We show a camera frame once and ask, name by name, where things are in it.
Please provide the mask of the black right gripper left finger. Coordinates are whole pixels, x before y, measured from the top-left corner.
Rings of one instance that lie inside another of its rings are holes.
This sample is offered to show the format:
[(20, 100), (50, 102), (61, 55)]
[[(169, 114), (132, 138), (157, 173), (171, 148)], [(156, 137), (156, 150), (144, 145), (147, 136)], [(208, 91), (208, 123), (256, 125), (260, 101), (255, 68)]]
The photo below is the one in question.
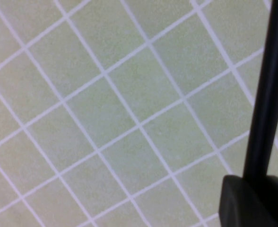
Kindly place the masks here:
[(219, 219), (223, 227), (252, 227), (255, 224), (252, 209), (256, 197), (242, 178), (226, 175), (222, 182)]

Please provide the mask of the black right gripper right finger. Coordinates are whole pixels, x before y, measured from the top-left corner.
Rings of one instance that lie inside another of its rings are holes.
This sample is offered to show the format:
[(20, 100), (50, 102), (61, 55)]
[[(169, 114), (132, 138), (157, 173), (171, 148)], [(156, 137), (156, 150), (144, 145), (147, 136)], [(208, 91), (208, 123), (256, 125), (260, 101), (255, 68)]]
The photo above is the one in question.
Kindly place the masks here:
[(259, 193), (266, 210), (278, 223), (278, 177), (267, 175), (261, 182)]

